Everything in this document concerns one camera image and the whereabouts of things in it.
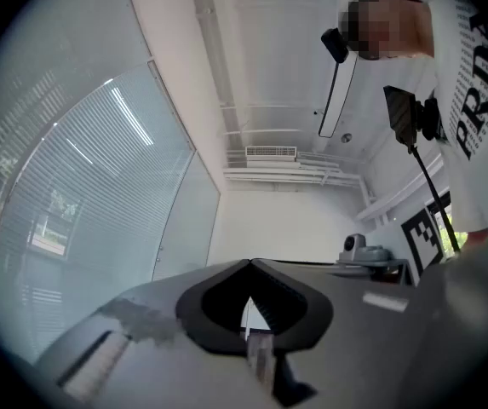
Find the white t-shirt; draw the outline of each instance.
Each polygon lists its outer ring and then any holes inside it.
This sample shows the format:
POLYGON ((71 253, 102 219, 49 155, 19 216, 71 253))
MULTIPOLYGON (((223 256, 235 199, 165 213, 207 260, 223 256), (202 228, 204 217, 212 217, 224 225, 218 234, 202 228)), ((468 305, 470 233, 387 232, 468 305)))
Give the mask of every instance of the white t-shirt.
POLYGON ((469 0, 429 0, 454 229, 488 228, 488 26, 469 0))

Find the air vent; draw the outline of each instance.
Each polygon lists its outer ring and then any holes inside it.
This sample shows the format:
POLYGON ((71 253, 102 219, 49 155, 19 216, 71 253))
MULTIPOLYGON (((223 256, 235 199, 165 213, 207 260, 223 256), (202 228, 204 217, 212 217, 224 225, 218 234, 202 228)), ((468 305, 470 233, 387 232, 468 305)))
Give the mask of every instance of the air vent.
POLYGON ((245 157, 248 160, 283 160, 294 162, 296 147, 246 147, 245 157))

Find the black camera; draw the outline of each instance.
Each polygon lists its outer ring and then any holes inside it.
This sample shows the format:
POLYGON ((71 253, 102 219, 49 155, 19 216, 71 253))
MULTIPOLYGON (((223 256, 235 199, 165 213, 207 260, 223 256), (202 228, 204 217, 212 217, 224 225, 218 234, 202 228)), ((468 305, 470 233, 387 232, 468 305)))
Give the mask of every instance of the black camera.
POLYGON ((440 121, 437 99, 428 98, 422 103, 408 91, 393 86, 383 87, 388 103, 389 126, 395 131, 397 141, 410 149, 416 144, 417 131, 425 139, 445 139, 445 132, 440 121))
POLYGON ((336 63, 343 63, 348 55, 348 50, 344 38, 338 29, 328 29, 321 35, 321 42, 329 50, 330 55, 334 58, 336 63))

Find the ceiling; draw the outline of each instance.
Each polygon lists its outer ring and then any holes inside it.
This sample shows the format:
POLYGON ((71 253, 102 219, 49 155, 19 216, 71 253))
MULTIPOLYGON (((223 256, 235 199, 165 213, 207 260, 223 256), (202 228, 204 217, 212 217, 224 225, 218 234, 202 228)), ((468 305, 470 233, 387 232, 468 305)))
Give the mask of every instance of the ceiling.
POLYGON ((358 60, 333 138, 318 137, 335 68, 320 37, 347 1, 195 0, 229 150, 287 145, 367 161, 391 135, 382 88, 415 92, 427 58, 358 60))

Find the window blind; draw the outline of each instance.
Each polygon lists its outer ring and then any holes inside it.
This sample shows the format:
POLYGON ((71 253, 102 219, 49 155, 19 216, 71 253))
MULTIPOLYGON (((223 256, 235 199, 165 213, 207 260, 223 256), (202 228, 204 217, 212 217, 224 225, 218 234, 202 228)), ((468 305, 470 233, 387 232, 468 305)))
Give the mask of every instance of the window blind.
POLYGON ((29 300, 19 320, 35 320, 38 354, 102 303, 151 280, 192 154, 147 65, 53 123, 0 220, 0 309, 7 309, 0 326, 9 344, 23 291, 29 300))
MULTIPOLYGON (((0 41, 0 210, 9 185, 41 141, 45 129, 106 80, 143 64, 149 57, 131 0, 31 0, 22 9, 0 41)), ((44 231, 48 234, 54 229, 69 233, 71 225, 83 212, 79 209, 72 214, 79 201, 72 200, 76 196, 71 190, 56 188, 52 193, 53 199, 59 202, 62 199, 70 201, 69 209, 58 219, 49 217, 44 231)), ((36 195, 34 198, 44 202, 47 197, 36 195)), ((38 220, 37 224, 41 233, 44 220, 38 220)), ((17 221, 13 228, 27 227, 17 221)), ((36 246, 37 239, 32 241, 36 246)), ((54 248, 60 252, 63 245, 54 248)), ((4 255, 5 260, 0 258, 0 272, 6 273, 0 279, 0 292, 13 292, 16 300, 14 309, 8 306, 5 310, 0 306, 0 322, 7 313, 15 333, 24 335, 34 327, 28 326, 32 315, 24 313, 31 309, 17 306, 23 296, 18 294, 16 286, 24 290, 25 279, 31 277, 29 274, 36 274, 37 279, 44 275, 45 286, 52 285, 45 290, 57 291, 57 288, 52 275, 41 273, 42 267, 34 267, 30 257, 27 257, 27 266, 21 265, 20 271, 13 273, 14 280, 10 281, 10 272, 19 267, 12 266, 7 256, 4 255)), ((79 284, 78 277, 73 282, 74 291, 85 289, 79 284)), ((33 284, 27 292, 30 292, 31 301, 34 298, 33 284)), ((29 343, 23 343, 17 354, 28 353, 29 346, 29 343)))

